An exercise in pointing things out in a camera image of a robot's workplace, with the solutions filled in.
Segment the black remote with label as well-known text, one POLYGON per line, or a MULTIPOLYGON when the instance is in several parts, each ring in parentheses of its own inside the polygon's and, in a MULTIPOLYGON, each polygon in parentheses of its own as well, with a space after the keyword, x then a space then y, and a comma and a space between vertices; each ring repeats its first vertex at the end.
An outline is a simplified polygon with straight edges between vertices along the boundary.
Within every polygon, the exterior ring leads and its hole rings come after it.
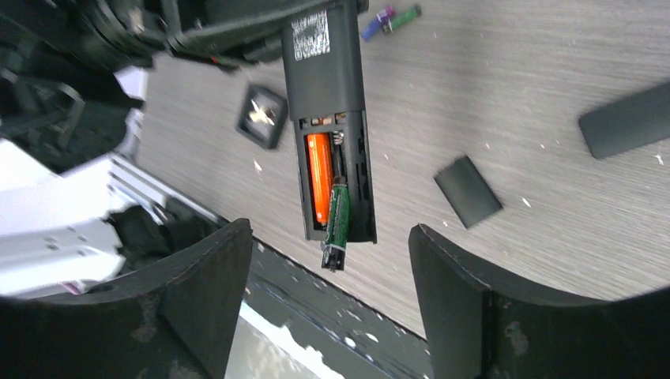
POLYGON ((358 14, 365 1, 342 1, 290 22, 281 35, 289 118, 294 126, 305 236, 321 241, 311 194, 307 135, 327 133, 333 180, 346 178, 348 240, 377 241, 358 14))

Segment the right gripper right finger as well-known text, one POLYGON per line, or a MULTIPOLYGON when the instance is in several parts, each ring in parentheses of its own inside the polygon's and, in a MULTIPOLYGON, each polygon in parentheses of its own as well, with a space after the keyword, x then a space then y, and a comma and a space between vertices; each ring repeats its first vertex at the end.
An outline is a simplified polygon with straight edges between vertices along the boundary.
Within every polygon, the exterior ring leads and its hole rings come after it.
POLYGON ((408 237, 437 378, 666 378, 669 291, 617 301, 528 280, 426 225, 408 237))

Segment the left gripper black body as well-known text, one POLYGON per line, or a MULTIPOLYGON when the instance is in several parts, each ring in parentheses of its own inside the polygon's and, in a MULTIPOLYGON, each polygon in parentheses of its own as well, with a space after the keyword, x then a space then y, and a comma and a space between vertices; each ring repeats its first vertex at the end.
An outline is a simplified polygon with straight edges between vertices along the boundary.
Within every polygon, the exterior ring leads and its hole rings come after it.
POLYGON ((284 28, 342 1, 162 1, 170 54, 234 71, 281 58, 284 28))

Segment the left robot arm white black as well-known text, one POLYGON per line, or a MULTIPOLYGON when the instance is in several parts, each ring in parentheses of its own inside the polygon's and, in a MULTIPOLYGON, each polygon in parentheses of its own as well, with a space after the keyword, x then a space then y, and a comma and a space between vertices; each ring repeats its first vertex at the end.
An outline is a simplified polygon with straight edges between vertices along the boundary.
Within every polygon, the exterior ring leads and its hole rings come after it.
POLYGON ((4 1, 1 135, 53 169, 110 152, 155 55, 231 72, 281 59, 306 237, 376 242, 358 16, 365 1, 4 1))

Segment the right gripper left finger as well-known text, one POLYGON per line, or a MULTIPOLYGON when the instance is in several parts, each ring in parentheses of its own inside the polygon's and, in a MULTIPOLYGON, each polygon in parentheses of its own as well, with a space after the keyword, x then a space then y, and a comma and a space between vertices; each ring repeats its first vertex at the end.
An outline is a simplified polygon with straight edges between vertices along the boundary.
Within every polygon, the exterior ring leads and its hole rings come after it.
POLYGON ((2 377, 224 377, 252 249, 238 219, 88 293, 3 298, 2 377))

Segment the black battery cover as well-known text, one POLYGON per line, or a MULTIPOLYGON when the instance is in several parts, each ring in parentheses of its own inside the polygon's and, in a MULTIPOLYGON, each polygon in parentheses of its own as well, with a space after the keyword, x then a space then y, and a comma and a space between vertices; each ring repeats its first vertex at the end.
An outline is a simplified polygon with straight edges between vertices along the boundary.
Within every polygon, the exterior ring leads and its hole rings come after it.
POLYGON ((503 210, 503 203, 468 156, 438 171, 434 180, 466 229, 503 210))

